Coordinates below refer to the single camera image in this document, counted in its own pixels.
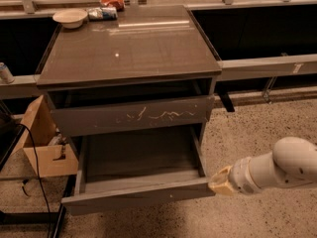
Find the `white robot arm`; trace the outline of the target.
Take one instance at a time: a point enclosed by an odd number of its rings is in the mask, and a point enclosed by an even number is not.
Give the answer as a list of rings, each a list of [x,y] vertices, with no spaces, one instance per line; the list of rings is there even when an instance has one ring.
[[[316,187],[317,145],[297,137],[282,138],[269,153],[239,159],[223,168],[208,186],[224,195],[253,195],[267,188]]]

